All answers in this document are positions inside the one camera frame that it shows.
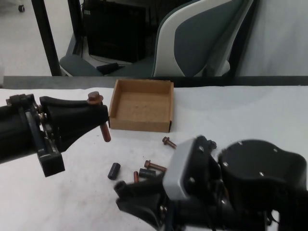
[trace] cardboard box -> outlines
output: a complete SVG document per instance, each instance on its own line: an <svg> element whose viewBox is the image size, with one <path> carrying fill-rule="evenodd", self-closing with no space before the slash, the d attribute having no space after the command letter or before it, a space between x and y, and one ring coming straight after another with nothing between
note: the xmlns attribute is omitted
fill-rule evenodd
<svg viewBox="0 0 308 231"><path fill-rule="evenodd" d="M173 90L170 81L118 79L109 107L110 128L169 132Z"/></svg>

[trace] copper bolt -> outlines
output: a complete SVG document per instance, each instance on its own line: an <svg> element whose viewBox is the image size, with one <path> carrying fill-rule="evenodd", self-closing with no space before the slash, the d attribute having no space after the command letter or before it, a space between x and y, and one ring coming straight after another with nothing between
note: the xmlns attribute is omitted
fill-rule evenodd
<svg viewBox="0 0 308 231"><path fill-rule="evenodd" d="M94 91L88 94L88 103L91 105L101 104L103 105L103 96L99 94L98 91ZM109 133L109 129L106 123L100 125L101 132L105 142L109 142L111 140L111 136Z"/></svg>
<svg viewBox="0 0 308 231"><path fill-rule="evenodd" d="M167 171L167 169L165 167L162 167L162 166L159 166L159 165L151 163L151 160L146 160L145 163L144 163L144 167L146 169L154 168L154 169L160 170L162 172L166 172Z"/></svg>
<svg viewBox="0 0 308 231"><path fill-rule="evenodd" d="M173 143L173 142L171 142L170 141L170 138L169 137L164 137L163 138L163 142L164 142L164 145L169 145L170 147L172 147L172 148L174 148L174 149L176 149L177 148L177 145L175 144L175 143Z"/></svg>
<svg viewBox="0 0 308 231"><path fill-rule="evenodd" d="M134 172L134 182L135 182L135 183L138 183L138 182L139 182L139 175L138 175L138 172L137 172L137 171Z"/></svg>

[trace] white tablecloth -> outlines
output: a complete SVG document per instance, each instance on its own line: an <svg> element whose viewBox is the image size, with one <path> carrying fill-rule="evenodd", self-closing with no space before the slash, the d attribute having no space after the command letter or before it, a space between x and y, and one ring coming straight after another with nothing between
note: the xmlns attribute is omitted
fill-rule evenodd
<svg viewBox="0 0 308 231"><path fill-rule="evenodd" d="M110 104L113 89L0 90L0 105L14 94L83 100L93 90ZM153 230L118 210L107 174L113 162L122 166L118 180L128 182L147 159L167 167L173 150L162 144L165 135L175 143L205 135L218 144L214 155L235 141L263 139L308 158L308 87L175 89L174 98L169 134L111 130L105 143L96 128L63 153L66 171L49 178L35 154L0 165L0 230Z"/></svg>

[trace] office chair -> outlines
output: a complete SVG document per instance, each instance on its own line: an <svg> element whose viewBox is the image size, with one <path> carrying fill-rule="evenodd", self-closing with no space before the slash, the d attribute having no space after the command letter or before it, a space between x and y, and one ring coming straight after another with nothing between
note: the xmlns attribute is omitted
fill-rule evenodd
<svg viewBox="0 0 308 231"><path fill-rule="evenodd" d="M235 37L253 0L193 0L171 11L160 23L155 55L109 76L222 76ZM60 60L70 76L102 76L77 55Z"/></svg>

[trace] chair backrest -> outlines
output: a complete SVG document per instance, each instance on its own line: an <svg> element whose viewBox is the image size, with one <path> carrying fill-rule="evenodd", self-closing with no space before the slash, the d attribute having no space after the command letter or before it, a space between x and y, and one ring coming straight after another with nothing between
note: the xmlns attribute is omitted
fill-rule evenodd
<svg viewBox="0 0 308 231"><path fill-rule="evenodd" d="M212 67L224 69L225 62L217 64L217 60L230 51L222 52L215 45L232 47L252 1L193 0L171 11L158 29L153 76L199 76L209 58ZM218 58L217 52L223 54Z"/></svg>

